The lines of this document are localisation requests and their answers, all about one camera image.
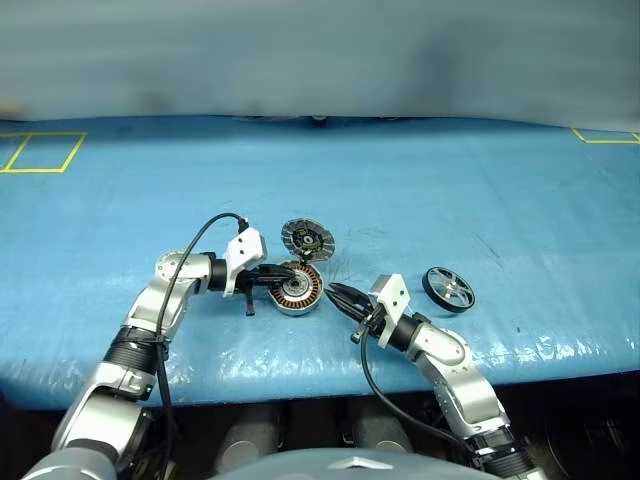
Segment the yellow tape line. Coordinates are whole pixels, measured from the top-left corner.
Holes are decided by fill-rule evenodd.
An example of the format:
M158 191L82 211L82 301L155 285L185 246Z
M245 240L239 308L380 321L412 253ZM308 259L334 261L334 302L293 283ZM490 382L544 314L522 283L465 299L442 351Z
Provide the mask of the yellow tape line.
M582 132L580 130L578 130L577 128L572 128L571 129L573 131L573 133L576 134L576 136L582 140L584 143L589 143L589 144L619 144L619 145L637 145L640 144L640 137L638 135L636 135L633 132L629 132L629 134L631 134L635 140L631 140L631 139L622 139L622 138L586 138Z

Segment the blue table surface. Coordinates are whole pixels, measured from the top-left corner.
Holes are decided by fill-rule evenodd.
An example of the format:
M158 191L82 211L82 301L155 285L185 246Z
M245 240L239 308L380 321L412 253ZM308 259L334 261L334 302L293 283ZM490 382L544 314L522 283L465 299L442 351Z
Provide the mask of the blue table surface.
M462 119L0 123L28 131L88 135L64 173L0 174L0 390L25 408L68 406L156 259L228 210L263 233L269 262L290 258L280 229L305 216L335 237L327 282L401 273L413 310L465 337L494 384L640 368L638 144ZM0 168L16 138L0 137ZM33 137L13 167L59 164L64 140ZM200 251L222 254L234 229L215 226ZM434 265L472 285L471 310L425 295ZM244 308L191 301L167 363L176 403L368 392L354 324L326 298L298 318L264 290L255 317ZM430 388L400 354L370 351L384 390Z

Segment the silver robot arm segment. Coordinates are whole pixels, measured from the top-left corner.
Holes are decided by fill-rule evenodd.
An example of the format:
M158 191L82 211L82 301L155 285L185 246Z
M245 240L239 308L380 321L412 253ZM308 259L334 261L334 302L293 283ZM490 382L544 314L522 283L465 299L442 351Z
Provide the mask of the silver robot arm segment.
M423 315L404 313L410 297L401 275L379 276L367 295L342 284L330 287L329 299L360 323L352 341L360 342L367 330L380 347L390 344L403 352L429 380L452 432L474 452L476 467L502 478L546 478L512 435L509 417L474 366L467 341Z
M115 471L123 470L136 454L151 421L138 401L147 400L155 385L156 322L182 253L169 252L157 261L153 280L136 298L103 360L58 426L51 445L53 453L25 478L85 478L83 475L89 472L95 476L88 478L109 478L104 462L92 460L96 452L107 457ZM229 242L224 259L216 259L215 254L189 255L162 318L163 337L173 339L191 295L208 290L232 295L238 274L266 254L264 239L248 227ZM99 465L96 471L91 467L94 464Z

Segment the black rubber wheel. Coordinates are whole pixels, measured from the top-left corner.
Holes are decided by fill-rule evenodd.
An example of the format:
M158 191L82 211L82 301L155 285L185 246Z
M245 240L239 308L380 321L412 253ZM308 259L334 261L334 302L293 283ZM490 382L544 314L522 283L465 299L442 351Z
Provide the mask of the black rubber wheel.
M422 288L431 300L453 313L469 310L476 303L476 296L465 279L444 267L427 270L422 276Z

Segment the copper winding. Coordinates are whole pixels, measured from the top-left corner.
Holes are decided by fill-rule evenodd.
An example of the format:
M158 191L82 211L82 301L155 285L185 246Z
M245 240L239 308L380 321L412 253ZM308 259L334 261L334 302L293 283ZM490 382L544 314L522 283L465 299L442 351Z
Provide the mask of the copper winding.
M302 265L299 263L288 263L285 264L285 266L290 268L291 270L300 270L307 274L307 276L311 280L311 293L307 298L303 300L290 301L284 297L282 293L282 285L272 285L270 291L273 295L273 298L275 298L276 302L279 305L282 305L286 308L301 309L308 307L316 301L320 294L320 277L312 268L308 267L307 265Z

